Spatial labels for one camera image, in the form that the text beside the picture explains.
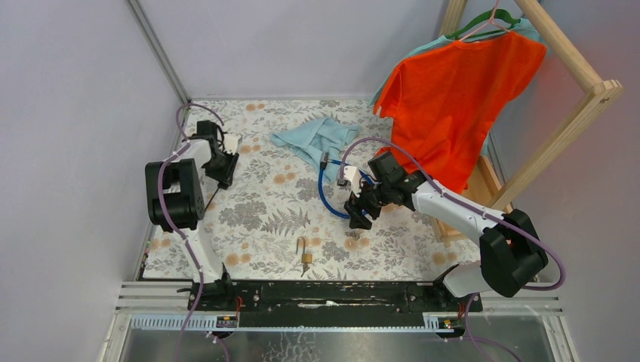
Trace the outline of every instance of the towel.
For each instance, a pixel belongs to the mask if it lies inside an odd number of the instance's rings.
[[[328,152],[329,159],[337,160],[344,146],[353,141],[360,132],[357,124],[340,124],[333,118],[318,118],[306,122],[292,130],[271,133],[271,141],[276,146],[289,146],[298,157],[311,164],[320,172],[322,155]],[[328,164],[324,172],[326,181],[332,183],[340,167]]]

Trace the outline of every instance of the floral tablecloth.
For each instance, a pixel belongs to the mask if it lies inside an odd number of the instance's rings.
[[[360,124],[362,137],[391,134],[392,120],[378,118],[363,100],[201,101],[225,121],[224,129],[242,135],[240,159],[233,185],[220,190],[205,214],[205,231],[216,253],[234,279],[300,279],[302,264],[296,254],[299,237],[313,254],[313,280],[432,280],[450,265],[479,258],[469,240],[437,242],[426,216],[389,205],[371,230],[352,230],[348,221],[332,215],[320,201],[317,173],[286,147],[275,146],[272,132],[291,129],[305,121],[332,117],[343,124]],[[193,109],[187,134],[195,123],[213,119]],[[364,143],[354,149],[349,163],[359,167],[380,148]],[[207,200],[216,182],[205,180]],[[323,187],[339,210],[348,191],[334,184]],[[156,228],[149,245],[144,278],[191,278],[178,237]]]

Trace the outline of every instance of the key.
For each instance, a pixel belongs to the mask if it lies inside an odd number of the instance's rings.
[[[300,277],[303,277],[307,270],[309,270],[309,264],[305,262],[302,264],[302,275]]]

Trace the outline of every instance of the white wall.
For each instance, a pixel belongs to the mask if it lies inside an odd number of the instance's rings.
[[[95,360],[177,98],[124,0],[0,9],[0,359]]]
[[[192,98],[370,97],[438,35],[443,0],[144,0]],[[469,2],[464,20],[492,8]],[[501,7],[519,16],[513,0]]]
[[[600,75],[626,93],[517,200],[568,270],[560,290],[582,362],[638,360],[640,298],[640,2],[547,1],[545,8]],[[494,135],[515,173],[568,114],[581,91],[553,54],[503,113]],[[546,271],[555,278],[557,269]]]

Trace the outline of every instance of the orange shirt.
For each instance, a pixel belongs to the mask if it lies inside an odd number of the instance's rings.
[[[491,125],[527,87],[545,53],[543,44],[508,32],[409,57],[394,69],[374,113],[381,108],[381,117],[393,117],[391,140],[461,193]],[[390,151],[407,172],[417,169]]]

